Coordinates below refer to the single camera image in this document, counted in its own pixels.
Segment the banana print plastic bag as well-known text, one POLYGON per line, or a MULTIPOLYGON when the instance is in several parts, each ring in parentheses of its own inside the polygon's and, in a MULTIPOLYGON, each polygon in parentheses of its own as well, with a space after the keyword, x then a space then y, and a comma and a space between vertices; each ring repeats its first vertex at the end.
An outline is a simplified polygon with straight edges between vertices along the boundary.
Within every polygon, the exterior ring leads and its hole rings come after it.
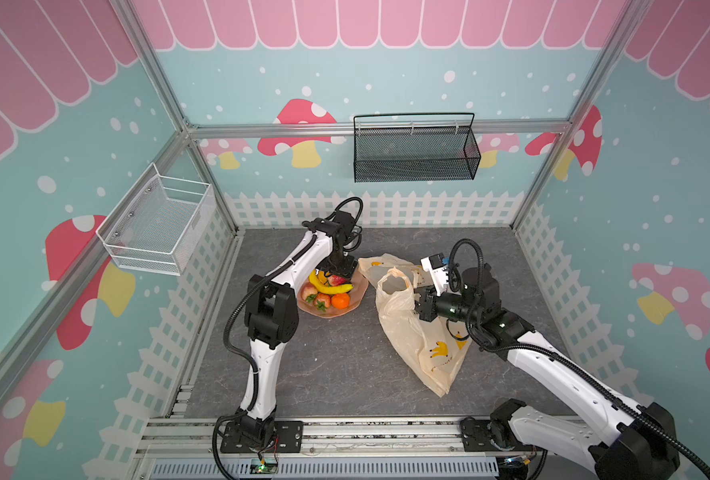
POLYGON ((359 271, 375 287, 380 325, 398 355, 433 393, 448 394, 471 341, 463 324, 425 322, 415 312, 419 289, 433 286, 430 275, 390 254, 361 258, 359 271))

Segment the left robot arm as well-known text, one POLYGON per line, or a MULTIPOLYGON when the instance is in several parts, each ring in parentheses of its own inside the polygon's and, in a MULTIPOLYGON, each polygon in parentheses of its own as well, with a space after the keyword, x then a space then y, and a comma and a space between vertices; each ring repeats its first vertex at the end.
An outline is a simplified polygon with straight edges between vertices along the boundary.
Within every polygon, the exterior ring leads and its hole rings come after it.
POLYGON ((269 445, 274 435, 281 359, 299 324, 298 292, 318 268, 347 278, 357 266, 346 250, 359 240, 357 221, 350 214, 334 213, 303 225, 307 231, 300 243, 274 270, 250 279, 246 295, 228 319, 232 324, 239 313, 245 314, 250 350, 235 347, 230 333, 223 334, 227 349, 249 362, 247 387, 233 430, 239 443, 255 449, 269 445))

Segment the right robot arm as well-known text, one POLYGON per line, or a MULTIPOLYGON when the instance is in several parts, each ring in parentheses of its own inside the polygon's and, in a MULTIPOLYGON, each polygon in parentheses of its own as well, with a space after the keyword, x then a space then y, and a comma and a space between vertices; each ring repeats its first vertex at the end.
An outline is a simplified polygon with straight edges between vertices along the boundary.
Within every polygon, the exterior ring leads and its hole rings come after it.
POLYGON ((421 265, 432 280, 418 291, 415 307, 421 320, 462 324, 462 339, 526 372, 579 417, 560 419, 509 399, 485 421, 462 421, 466 449, 532 446, 600 479, 668 479, 677 472, 680 455, 669 412, 656 403, 643 406, 606 386, 505 309, 488 265, 459 272, 441 255, 425 258, 421 265))

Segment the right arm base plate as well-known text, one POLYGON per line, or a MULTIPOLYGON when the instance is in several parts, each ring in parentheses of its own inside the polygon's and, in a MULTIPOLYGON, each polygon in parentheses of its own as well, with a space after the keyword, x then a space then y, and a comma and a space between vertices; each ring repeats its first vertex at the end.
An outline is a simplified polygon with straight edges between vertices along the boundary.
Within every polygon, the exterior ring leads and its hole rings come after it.
POLYGON ((499 420, 465 417, 460 423, 465 452, 509 451, 514 448, 508 426, 499 420))

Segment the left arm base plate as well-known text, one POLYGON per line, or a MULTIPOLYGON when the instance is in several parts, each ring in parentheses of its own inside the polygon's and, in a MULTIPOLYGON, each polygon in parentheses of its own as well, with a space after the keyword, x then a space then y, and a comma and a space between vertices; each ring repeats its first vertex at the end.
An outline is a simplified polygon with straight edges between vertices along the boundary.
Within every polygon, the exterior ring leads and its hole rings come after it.
POLYGON ((260 450, 270 453, 299 453, 303 437, 302 421, 277 421, 271 418, 263 421, 251 417, 229 422, 220 439, 222 454, 256 453, 260 450))

